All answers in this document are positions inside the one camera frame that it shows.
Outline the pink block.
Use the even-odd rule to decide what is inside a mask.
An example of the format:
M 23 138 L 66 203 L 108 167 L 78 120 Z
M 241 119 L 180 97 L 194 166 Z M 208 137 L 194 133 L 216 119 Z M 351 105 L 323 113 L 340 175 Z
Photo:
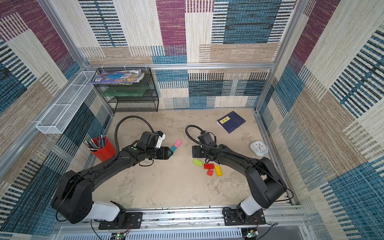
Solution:
M 177 140 L 176 142 L 175 142 L 175 144 L 174 144 L 174 147 L 176 147 L 176 148 L 178 148 L 181 144 L 182 144 L 182 140 Z

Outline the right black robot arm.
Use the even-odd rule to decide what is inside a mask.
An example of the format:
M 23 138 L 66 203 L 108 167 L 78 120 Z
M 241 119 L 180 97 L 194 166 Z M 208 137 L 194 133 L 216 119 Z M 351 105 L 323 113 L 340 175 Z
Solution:
M 268 158 L 254 159 L 238 154 L 227 146 L 193 146 L 194 158 L 204 158 L 230 167 L 244 175 L 250 195 L 238 205 L 238 215 L 249 217 L 261 209 L 269 208 L 288 191 L 283 178 Z

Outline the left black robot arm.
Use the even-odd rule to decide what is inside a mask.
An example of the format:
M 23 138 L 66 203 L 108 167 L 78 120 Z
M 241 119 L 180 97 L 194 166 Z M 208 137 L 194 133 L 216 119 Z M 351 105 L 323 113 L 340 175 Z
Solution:
M 144 160 L 168 160 L 174 151 L 169 147 L 145 148 L 127 146 L 113 157 L 92 168 L 66 172 L 53 196 L 52 208 L 65 220 L 77 224 L 88 219 L 112 222 L 122 208 L 116 204 L 93 201 L 92 194 L 101 184 L 120 173 L 134 167 Z

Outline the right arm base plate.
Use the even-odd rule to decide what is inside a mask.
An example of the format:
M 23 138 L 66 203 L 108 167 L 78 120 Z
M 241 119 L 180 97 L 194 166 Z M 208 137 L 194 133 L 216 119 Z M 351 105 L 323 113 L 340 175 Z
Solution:
M 248 216 L 241 209 L 224 207 L 222 209 L 222 215 L 226 226 L 266 224 L 263 209 L 260 209 L 251 216 Z

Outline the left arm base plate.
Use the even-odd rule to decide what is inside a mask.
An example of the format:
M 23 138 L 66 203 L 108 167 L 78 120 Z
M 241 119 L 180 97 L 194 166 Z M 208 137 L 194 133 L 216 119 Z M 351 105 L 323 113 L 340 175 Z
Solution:
M 112 222 L 100 221 L 99 230 L 139 229 L 142 224 L 143 212 L 125 212 L 119 214 Z

